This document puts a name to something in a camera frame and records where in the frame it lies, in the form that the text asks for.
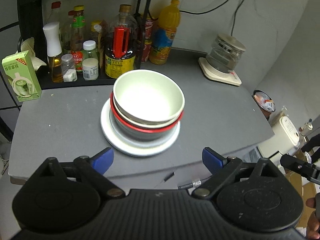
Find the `person's right hand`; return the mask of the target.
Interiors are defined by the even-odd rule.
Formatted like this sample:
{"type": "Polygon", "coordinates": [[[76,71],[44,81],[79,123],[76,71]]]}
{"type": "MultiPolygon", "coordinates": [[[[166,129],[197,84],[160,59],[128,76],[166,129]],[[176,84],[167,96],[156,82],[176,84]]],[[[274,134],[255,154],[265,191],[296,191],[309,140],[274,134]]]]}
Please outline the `person's right hand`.
{"type": "MultiPolygon", "coordinates": [[[[306,201],[307,207],[316,208],[315,198],[309,198],[306,201]]],[[[306,227],[306,238],[307,239],[319,239],[319,220],[315,215],[315,211],[310,215],[308,224],[306,227]]]]}

